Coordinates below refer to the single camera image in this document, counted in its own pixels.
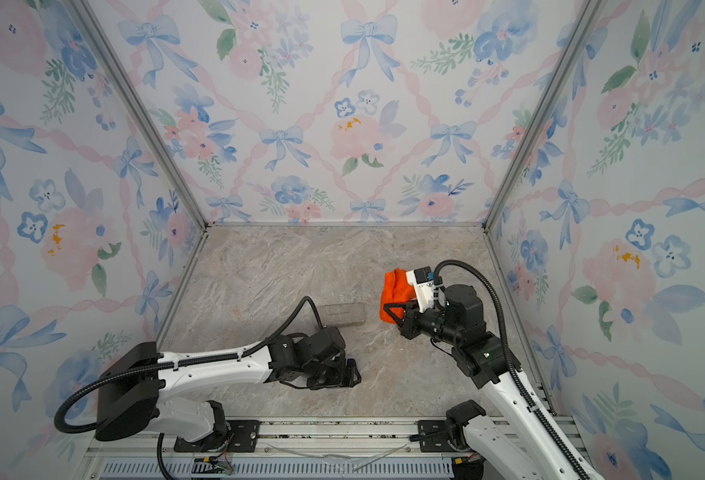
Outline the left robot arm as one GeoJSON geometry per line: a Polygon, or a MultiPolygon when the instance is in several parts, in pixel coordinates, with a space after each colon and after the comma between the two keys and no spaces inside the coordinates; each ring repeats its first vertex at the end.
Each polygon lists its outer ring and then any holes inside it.
{"type": "Polygon", "coordinates": [[[308,390],[353,388],[362,376],[346,357],[336,327],[315,334],[278,334],[240,348],[160,352],[146,342],[102,374],[96,440],[123,440],[144,432],[176,437],[176,451],[220,450],[232,438],[224,406],[194,402],[188,393],[218,385],[280,383],[308,390]]]}

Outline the grey eyeglass case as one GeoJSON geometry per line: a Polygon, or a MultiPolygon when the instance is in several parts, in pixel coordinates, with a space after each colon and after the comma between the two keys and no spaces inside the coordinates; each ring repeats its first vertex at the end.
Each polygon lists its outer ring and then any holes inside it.
{"type": "Polygon", "coordinates": [[[338,328],[363,325],[367,320],[366,308],[361,302],[318,306],[322,324],[338,328]]]}

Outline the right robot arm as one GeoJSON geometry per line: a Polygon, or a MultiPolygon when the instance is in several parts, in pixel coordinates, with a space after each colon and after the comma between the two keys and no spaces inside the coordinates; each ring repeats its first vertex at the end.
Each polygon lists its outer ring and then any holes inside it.
{"type": "Polygon", "coordinates": [[[458,368],[507,420],[517,438],[504,436],[474,400],[447,412],[448,442],[480,454],[506,479],[598,479],[600,473],[568,440],[534,390],[517,358],[488,330],[476,290],[453,285],[438,304],[431,284],[421,284],[405,303],[384,312],[408,339],[420,335],[447,344],[458,368]]]}

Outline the orange microfiber cloth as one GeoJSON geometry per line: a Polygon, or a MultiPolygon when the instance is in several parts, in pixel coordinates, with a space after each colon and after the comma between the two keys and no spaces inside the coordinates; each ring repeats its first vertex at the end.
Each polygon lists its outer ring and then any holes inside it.
{"type": "Polygon", "coordinates": [[[407,272],[397,268],[385,276],[381,295],[380,318],[382,322],[395,324],[396,321],[386,312],[387,304],[403,304],[417,297],[415,288],[408,284],[407,272]]]}

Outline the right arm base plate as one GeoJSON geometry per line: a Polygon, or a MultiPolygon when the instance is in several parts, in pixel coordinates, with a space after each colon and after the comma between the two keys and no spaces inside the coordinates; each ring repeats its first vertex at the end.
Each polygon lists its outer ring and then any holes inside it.
{"type": "Polygon", "coordinates": [[[417,422],[418,433],[411,437],[419,444],[422,453],[466,452],[462,426],[454,420],[420,420],[417,422]]]}

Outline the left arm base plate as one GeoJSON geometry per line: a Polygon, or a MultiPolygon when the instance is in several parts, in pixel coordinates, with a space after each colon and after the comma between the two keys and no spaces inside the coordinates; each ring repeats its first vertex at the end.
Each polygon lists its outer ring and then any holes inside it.
{"type": "Polygon", "coordinates": [[[176,438],[176,453],[214,453],[224,450],[234,453],[254,453],[262,423],[258,420],[228,420],[222,429],[197,442],[176,438]]]}

